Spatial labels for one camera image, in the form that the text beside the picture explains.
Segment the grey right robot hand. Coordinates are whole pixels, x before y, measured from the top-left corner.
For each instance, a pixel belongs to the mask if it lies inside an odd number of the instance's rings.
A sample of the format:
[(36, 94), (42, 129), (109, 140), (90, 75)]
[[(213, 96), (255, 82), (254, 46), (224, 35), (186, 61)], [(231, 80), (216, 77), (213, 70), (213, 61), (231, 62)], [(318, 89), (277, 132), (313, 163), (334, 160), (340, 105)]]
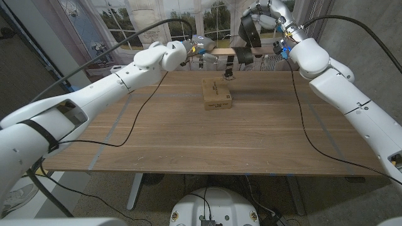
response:
[(308, 39), (304, 30), (297, 25), (292, 12), (280, 0), (257, 0), (242, 13), (242, 16), (250, 16), (254, 22), (267, 30), (281, 28), (284, 35), (295, 43)]

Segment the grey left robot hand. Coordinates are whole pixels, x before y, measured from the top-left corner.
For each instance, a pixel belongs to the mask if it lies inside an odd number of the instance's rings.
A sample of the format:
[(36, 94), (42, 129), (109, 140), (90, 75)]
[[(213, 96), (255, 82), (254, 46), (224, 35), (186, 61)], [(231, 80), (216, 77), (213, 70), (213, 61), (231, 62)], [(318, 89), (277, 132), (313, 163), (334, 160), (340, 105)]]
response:
[(190, 39), (183, 40), (182, 44), (187, 51), (187, 57), (199, 57), (207, 63), (215, 63), (218, 60), (217, 56), (210, 53), (216, 43), (208, 37), (193, 35)]

